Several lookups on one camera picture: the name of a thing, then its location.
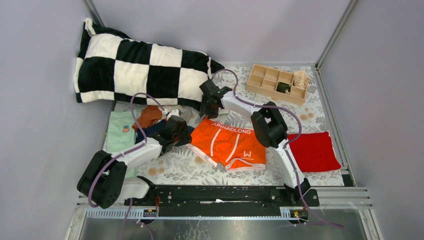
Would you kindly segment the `orange underwear white trim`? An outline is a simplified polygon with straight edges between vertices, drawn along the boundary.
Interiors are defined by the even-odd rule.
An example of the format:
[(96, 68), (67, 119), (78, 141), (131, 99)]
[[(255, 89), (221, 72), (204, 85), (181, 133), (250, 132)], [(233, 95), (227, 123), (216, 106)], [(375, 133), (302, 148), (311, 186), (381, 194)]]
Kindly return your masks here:
[(203, 161), (227, 172), (264, 170), (266, 148), (250, 128), (239, 128), (203, 119), (190, 134), (189, 148)]

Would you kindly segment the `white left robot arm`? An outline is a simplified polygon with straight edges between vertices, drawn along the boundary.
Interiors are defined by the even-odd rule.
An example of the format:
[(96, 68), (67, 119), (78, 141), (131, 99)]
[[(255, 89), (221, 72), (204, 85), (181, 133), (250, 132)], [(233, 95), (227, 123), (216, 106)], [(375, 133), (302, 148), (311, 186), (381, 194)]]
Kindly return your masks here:
[(144, 141), (120, 152), (99, 150), (94, 154), (80, 177), (76, 189), (88, 198), (91, 207), (107, 209), (116, 201), (137, 199), (148, 206), (155, 200), (155, 192), (147, 179), (126, 178), (129, 170), (156, 159), (172, 150), (175, 145), (192, 141), (187, 122), (176, 115)]

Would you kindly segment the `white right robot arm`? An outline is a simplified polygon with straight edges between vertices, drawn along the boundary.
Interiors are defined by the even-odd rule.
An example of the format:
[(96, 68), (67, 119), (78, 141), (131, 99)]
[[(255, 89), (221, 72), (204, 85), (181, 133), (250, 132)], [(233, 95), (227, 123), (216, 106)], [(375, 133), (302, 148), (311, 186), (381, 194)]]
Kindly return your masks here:
[(256, 139), (272, 153), (281, 168), (285, 187), (291, 188), (286, 193), (287, 201), (293, 206), (301, 205), (307, 199), (306, 191), (311, 185), (291, 151), (288, 126), (280, 113), (283, 108), (271, 101), (250, 102), (235, 95), (227, 86), (219, 88), (210, 79), (199, 88), (202, 92), (201, 115), (215, 118), (219, 109), (228, 109), (250, 118)]

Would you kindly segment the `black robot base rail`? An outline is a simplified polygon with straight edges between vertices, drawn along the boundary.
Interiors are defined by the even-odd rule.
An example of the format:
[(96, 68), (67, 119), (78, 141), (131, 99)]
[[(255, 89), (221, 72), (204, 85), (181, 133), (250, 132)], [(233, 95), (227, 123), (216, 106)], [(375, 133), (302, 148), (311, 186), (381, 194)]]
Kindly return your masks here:
[(166, 185), (154, 184), (141, 199), (123, 199), (127, 206), (171, 209), (191, 213), (265, 213), (266, 209), (293, 208), (300, 212), (320, 205), (316, 189), (284, 186)]

